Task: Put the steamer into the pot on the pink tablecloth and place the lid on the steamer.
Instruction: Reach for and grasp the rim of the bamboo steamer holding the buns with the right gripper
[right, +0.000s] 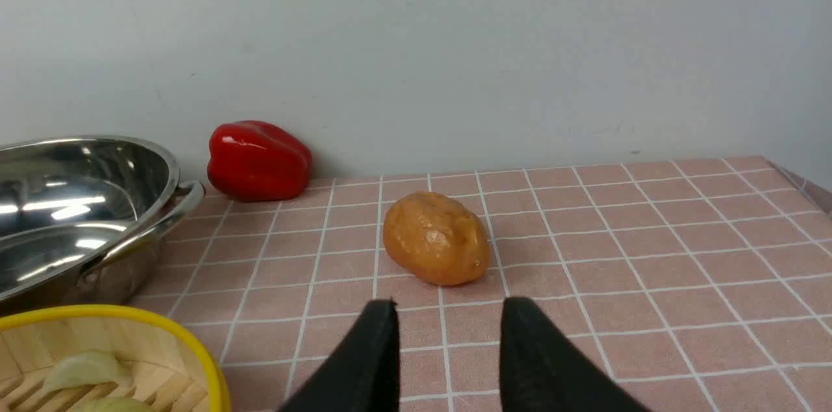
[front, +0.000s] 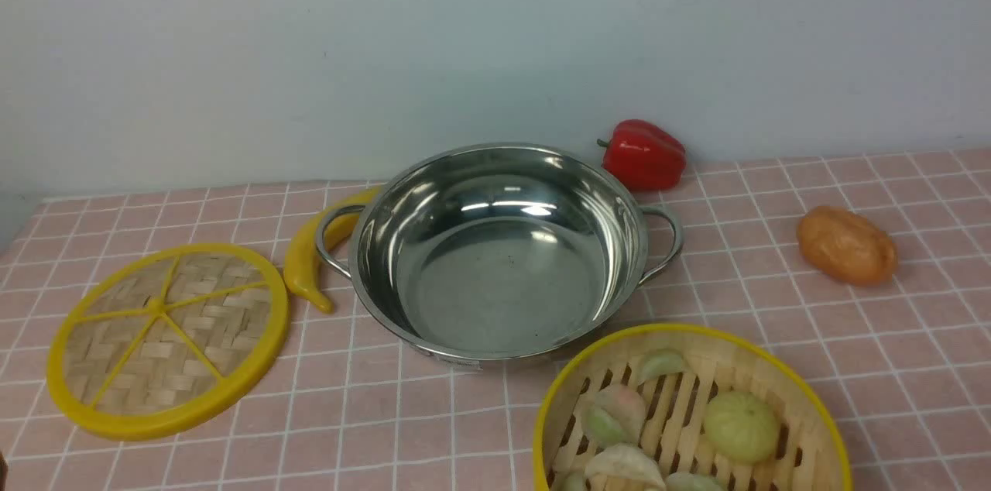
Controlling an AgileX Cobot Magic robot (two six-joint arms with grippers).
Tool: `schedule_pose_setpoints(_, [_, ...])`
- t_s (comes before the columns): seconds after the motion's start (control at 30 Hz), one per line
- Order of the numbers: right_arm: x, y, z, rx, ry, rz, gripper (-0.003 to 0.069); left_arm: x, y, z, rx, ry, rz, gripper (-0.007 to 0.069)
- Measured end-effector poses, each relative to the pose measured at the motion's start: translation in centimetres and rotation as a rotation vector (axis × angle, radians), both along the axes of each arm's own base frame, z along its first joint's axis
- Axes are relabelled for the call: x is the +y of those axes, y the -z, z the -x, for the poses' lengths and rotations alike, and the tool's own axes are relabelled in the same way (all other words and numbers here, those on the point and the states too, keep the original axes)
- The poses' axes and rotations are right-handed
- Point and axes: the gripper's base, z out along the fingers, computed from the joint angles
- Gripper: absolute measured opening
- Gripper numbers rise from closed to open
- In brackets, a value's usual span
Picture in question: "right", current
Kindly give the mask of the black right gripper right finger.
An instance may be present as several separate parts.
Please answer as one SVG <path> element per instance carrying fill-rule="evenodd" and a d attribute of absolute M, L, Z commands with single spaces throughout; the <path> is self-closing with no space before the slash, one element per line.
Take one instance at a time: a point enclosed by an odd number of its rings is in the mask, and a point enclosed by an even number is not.
<path fill-rule="evenodd" d="M 648 410 L 526 297 L 503 302 L 499 395 L 503 411 Z"/>

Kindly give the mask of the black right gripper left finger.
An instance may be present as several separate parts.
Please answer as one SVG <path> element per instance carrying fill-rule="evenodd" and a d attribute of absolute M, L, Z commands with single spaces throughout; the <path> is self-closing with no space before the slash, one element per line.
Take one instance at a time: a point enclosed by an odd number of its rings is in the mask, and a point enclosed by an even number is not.
<path fill-rule="evenodd" d="M 279 411 L 398 411 L 399 350 L 395 302 L 371 300 L 341 343 Z"/>

